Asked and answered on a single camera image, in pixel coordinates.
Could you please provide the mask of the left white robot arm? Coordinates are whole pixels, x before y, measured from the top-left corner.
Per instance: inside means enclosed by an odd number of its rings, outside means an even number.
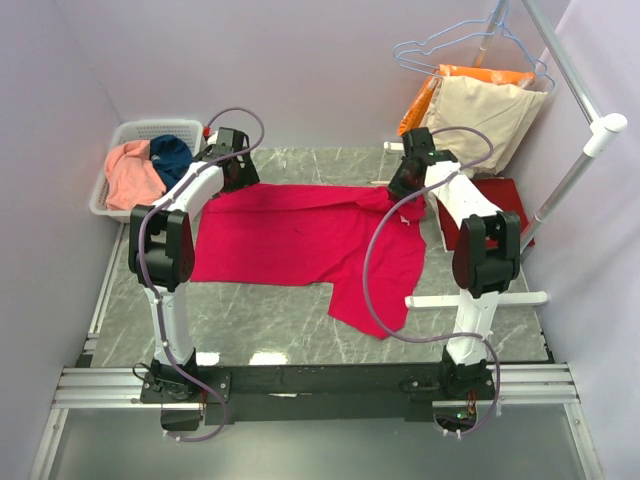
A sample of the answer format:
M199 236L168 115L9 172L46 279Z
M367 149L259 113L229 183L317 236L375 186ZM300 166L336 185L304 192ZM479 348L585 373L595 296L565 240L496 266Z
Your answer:
M163 135L151 141L151 160L167 192L130 212L128 264L150 305L155 348L144 378L152 391L186 402L201 393L196 349L187 325L186 288L195 266L192 220L220 193L260 182L249 136L219 128L194 154L181 140Z

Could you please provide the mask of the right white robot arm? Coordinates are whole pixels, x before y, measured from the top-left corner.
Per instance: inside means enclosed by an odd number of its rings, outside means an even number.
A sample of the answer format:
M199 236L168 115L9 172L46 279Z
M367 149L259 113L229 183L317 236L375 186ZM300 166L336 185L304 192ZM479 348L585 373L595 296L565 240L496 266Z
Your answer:
M392 177L398 199L431 193L458 228L452 273L460 288L453 337L447 340L438 386L450 399L493 391L485 341L499 301L520 271L520 217L487 199L449 150L438 150L426 127L401 135L404 155Z

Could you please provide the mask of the pink red t shirt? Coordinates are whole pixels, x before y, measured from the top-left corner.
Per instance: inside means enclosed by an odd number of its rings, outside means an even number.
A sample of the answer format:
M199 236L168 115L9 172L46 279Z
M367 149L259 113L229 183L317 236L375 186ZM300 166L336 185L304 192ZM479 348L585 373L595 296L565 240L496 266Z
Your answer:
M384 218L383 187L257 184L201 212L194 282L332 285L329 316L384 339L404 328L423 271L417 198Z

